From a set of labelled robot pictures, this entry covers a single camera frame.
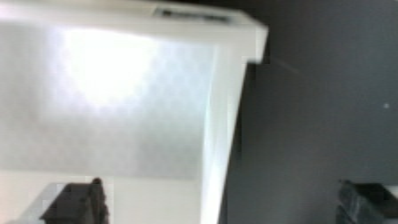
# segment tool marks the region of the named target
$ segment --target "dark wall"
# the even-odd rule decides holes
[[[337,180],[398,184],[398,2],[213,0],[270,25],[241,101],[227,224],[332,224]]]

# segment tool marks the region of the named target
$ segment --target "black object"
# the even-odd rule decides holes
[[[398,199],[382,184],[343,182],[339,190],[341,209],[357,224],[384,224],[398,218]]]
[[[101,179],[66,185],[41,216],[46,224],[108,224]]]

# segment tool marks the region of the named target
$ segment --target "white surface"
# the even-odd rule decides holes
[[[101,176],[112,223],[215,224],[266,29],[206,7],[48,2],[0,1],[0,223],[39,223],[42,191]]]

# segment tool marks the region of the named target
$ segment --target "white box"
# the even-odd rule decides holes
[[[265,41],[234,10],[0,1],[0,223],[41,223],[64,184],[99,176],[110,223],[217,224]]]

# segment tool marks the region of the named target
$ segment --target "white panel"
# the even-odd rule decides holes
[[[193,178],[213,48],[78,28],[0,36],[0,168]]]

